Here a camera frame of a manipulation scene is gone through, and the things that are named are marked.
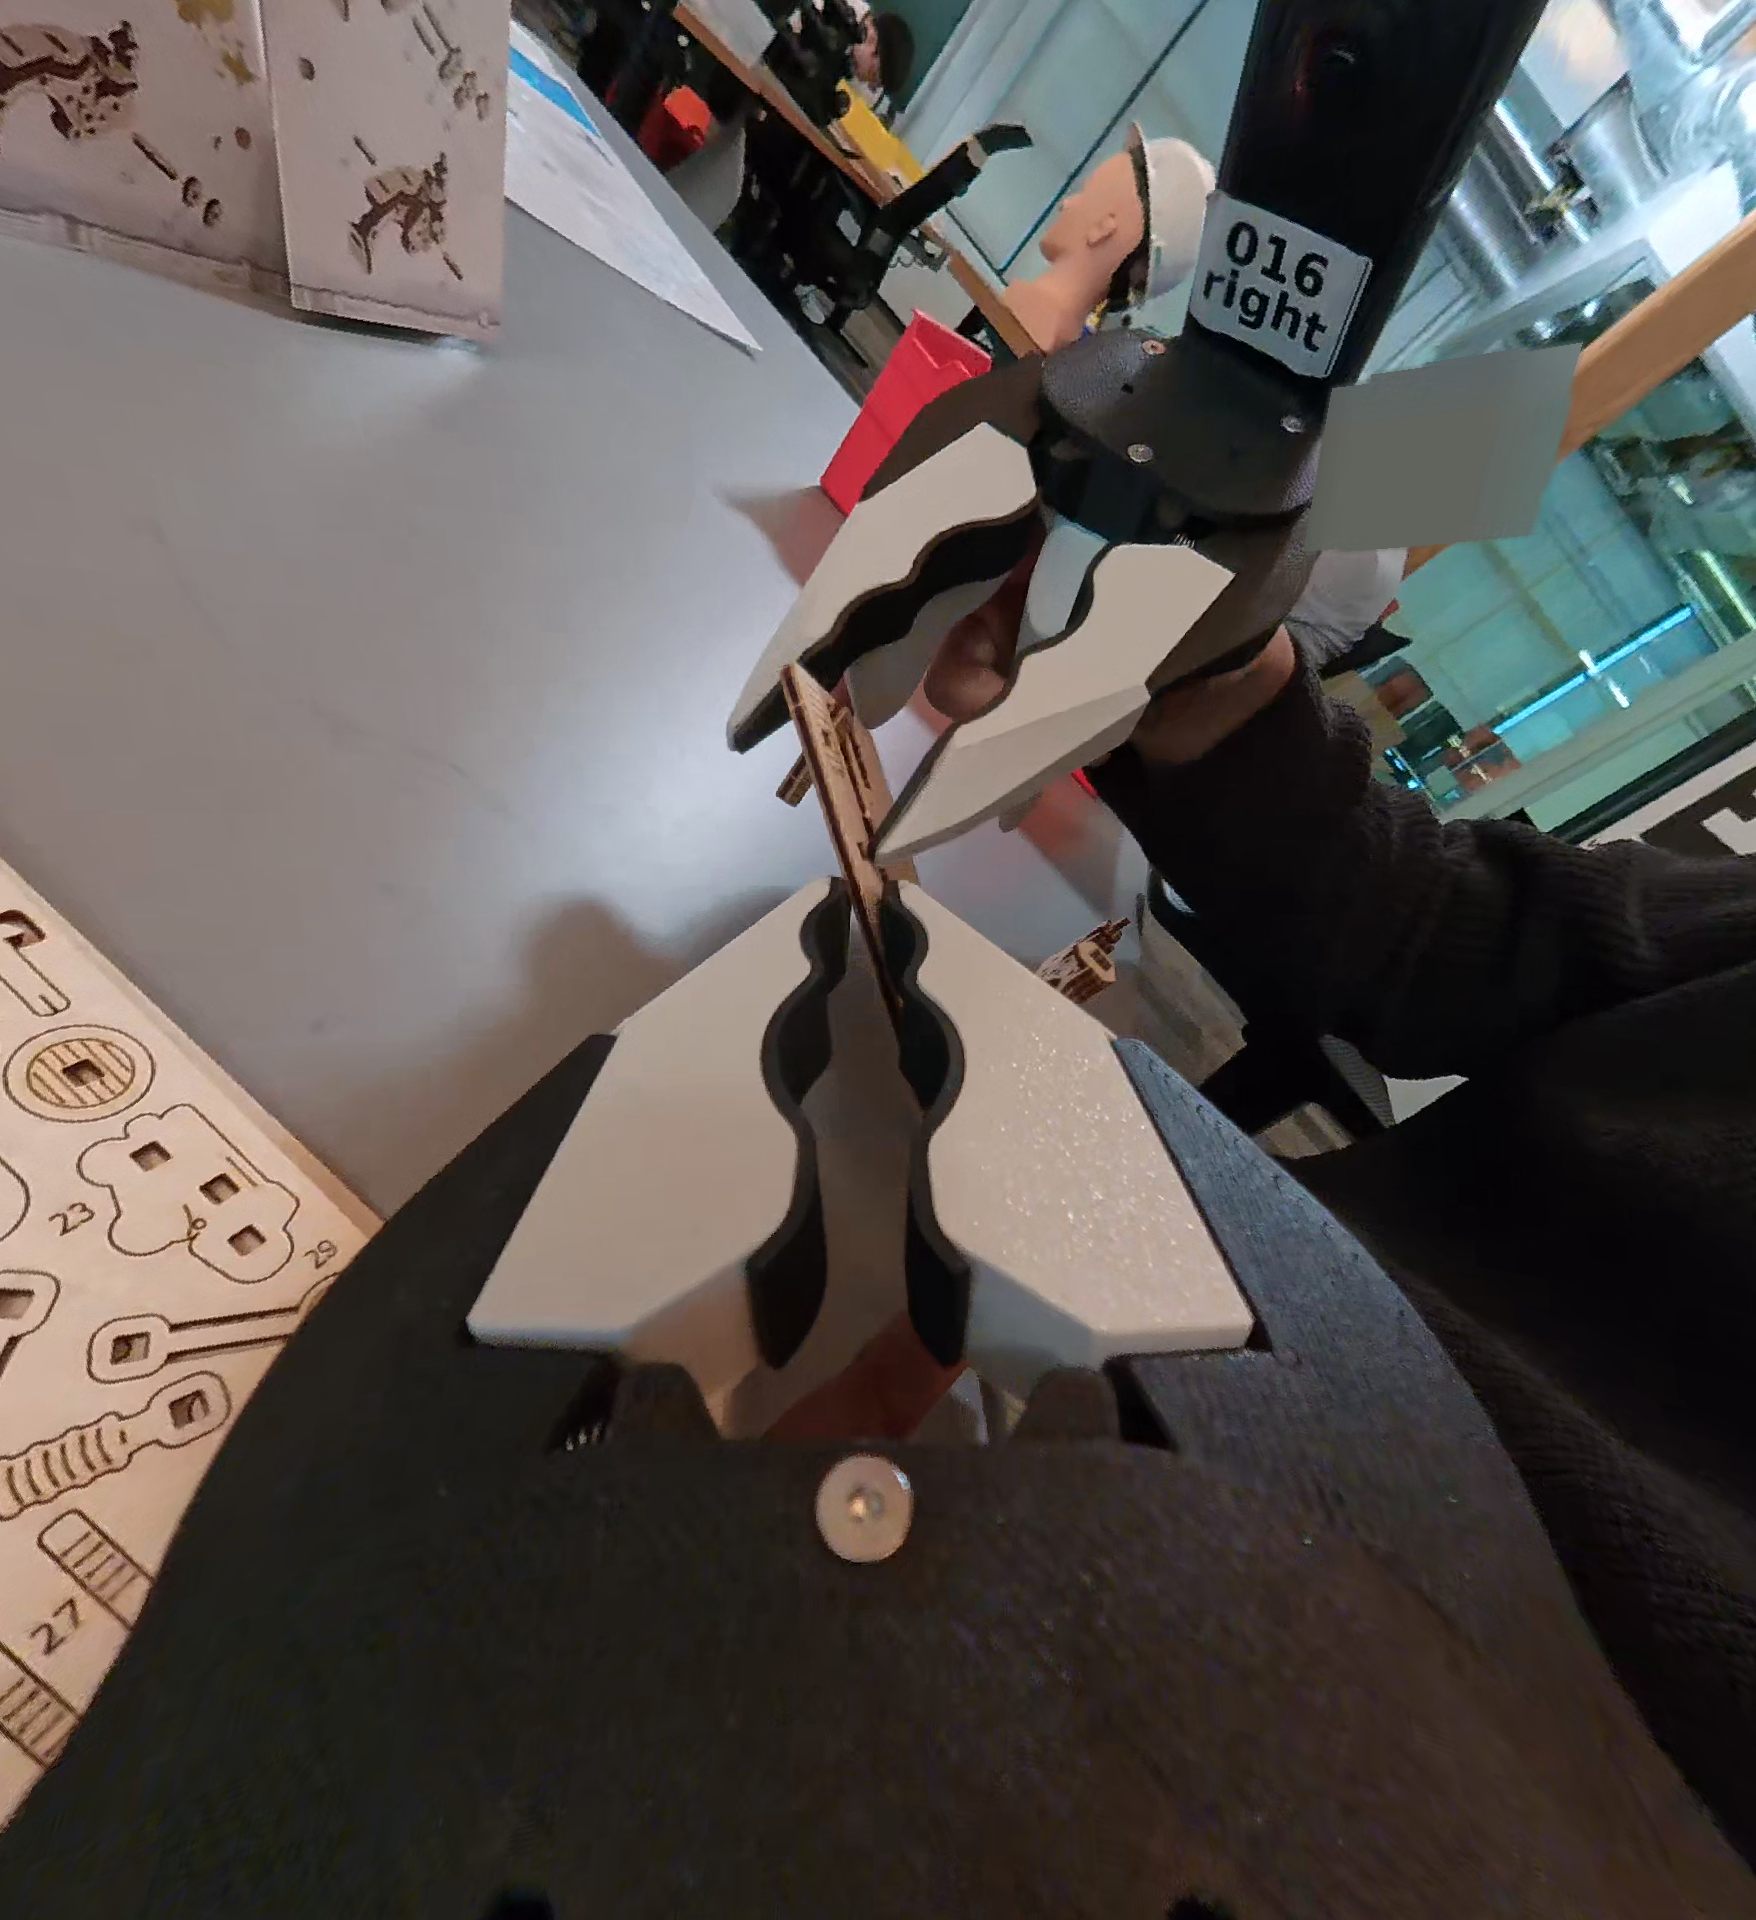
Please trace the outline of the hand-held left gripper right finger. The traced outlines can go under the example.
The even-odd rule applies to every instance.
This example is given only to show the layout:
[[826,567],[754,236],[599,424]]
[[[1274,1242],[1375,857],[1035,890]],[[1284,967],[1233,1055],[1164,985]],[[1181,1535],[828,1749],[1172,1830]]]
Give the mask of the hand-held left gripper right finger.
[[909,1316],[971,1372],[1241,1350],[1251,1306],[1102,1021],[914,885],[879,900],[900,1077]]

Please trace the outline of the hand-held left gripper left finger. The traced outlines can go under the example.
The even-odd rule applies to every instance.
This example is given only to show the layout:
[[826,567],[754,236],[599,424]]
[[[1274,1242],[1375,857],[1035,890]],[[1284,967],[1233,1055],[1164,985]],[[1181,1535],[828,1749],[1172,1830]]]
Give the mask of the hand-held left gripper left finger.
[[828,1069],[849,885],[777,900],[610,1031],[466,1335],[686,1372],[783,1366],[826,1306],[807,1090]]

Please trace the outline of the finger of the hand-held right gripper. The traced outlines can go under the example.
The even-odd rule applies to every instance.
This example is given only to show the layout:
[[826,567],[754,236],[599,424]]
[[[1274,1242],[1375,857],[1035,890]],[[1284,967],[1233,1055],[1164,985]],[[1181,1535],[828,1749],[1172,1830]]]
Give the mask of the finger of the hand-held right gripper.
[[889,657],[946,595],[992,595],[1035,527],[1035,450],[992,423],[863,500],[745,669],[731,752],[754,752],[783,727],[777,681],[787,663],[838,685],[852,663]]
[[1013,815],[1057,775],[1121,748],[1153,706],[1153,678],[1229,585],[1233,567],[1181,538],[1112,546],[1072,519],[1048,527],[1010,685],[923,752],[879,831],[879,866]]

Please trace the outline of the wooden model assembly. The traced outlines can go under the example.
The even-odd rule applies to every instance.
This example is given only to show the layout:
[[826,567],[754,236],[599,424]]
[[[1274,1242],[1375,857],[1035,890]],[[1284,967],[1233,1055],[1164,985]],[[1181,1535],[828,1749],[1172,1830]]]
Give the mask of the wooden model assembly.
[[1127,916],[1091,922],[1079,944],[1057,947],[1035,973],[1063,998],[1063,999],[1091,999],[1118,985],[1118,947],[1127,938]]

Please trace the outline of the long wooden strip part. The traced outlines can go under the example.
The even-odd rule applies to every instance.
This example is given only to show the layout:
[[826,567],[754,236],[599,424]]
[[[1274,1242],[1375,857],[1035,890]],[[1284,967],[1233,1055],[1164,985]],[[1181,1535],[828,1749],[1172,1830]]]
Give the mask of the long wooden strip part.
[[909,905],[900,905],[900,879],[914,870],[885,870],[879,866],[879,826],[889,812],[889,784],[879,764],[879,748],[864,721],[852,714],[849,691],[828,691],[812,669],[787,663],[777,678],[796,739],[803,739],[803,775],[787,775],[777,793],[796,807],[803,793],[821,799],[852,922],[864,938],[879,998],[889,1011],[889,1031],[909,1031],[909,998],[900,998],[900,967],[914,953],[909,938]]

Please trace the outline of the single wooden puzzle sheet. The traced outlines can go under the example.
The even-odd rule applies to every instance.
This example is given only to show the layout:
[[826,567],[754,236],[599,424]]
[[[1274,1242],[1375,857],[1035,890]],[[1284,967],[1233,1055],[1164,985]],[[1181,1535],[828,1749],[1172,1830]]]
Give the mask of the single wooden puzzle sheet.
[[0,857],[0,1825],[127,1651],[227,1428],[374,1230]]

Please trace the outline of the person's right forearm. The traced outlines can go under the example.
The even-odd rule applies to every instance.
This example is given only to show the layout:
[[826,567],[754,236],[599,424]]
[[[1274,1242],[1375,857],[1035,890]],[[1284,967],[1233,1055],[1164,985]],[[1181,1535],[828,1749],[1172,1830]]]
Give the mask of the person's right forearm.
[[1450,826],[1311,669],[1195,681],[1091,772],[1212,967],[1393,1077],[1534,1077],[1756,1117],[1756,851]]

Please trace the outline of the person's right hand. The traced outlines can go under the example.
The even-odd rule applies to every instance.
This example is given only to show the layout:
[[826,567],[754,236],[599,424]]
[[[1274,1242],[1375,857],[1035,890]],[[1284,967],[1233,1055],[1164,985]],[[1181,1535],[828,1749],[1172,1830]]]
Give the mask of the person's right hand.
[[[938,714],[966,721],[1003,701],[1026,597],[1035,597],[1035,561],[1013,567],[977,610],[966,610],[946,633],[919,681]],[[1289,630],[1274,630],[1264,653],[1251,653],[1245,663],[1164,685],[1132,721],[1127,748],[1153,764],[1195,764],[1216,752],[1229,732],[1241,732],[1257,711],[1267,711],[1296,678],[1299,678],[1299,646]]]

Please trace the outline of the red plastic bin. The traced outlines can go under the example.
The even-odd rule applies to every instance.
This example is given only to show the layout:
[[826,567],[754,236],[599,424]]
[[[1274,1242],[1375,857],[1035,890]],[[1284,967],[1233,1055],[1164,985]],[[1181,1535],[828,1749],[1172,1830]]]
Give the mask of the red plastic bin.
[[897,437],[914,424],[914,412],[977,374],[992,374],[992,352],[977,352],[932,316],[914,316],[897,352],[885,358],[863,412],[849,423],[838,458],[821,473],[828,507],[849,515],[885,467],[885,458],[897,450]]

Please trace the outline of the mannequin head white helmet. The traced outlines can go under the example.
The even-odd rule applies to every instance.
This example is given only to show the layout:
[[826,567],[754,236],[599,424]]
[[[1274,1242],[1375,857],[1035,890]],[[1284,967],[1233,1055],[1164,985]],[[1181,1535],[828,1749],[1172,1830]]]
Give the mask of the mannequin head white helmet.
[[1127,130],[1038,236],[1038,271],[1010,277],[1003,305],[1038,358],[1069,352],[1091,328],[1172,295],[1197,271],[1216,168],[1185,136]]

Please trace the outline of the white paper blue stripe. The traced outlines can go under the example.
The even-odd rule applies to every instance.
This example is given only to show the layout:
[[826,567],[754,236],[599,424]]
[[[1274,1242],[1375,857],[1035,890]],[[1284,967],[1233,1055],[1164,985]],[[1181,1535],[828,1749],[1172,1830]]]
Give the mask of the white paper blue stripe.
[[686,316],[712,340],[762,358],[762,340],[738,322],[642,175],[591,125],[576,72],[546,55],[541,36],[510,25],[502,64],[502,199],[526,217],[642,285],[666,305]]

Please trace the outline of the printed instruction booklet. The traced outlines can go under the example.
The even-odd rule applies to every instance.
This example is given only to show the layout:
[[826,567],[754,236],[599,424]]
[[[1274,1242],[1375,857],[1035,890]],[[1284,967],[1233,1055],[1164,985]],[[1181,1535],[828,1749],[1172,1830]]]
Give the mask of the printed instruction booklet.
[[502,0],[0,0],[0,231],[495,340]]

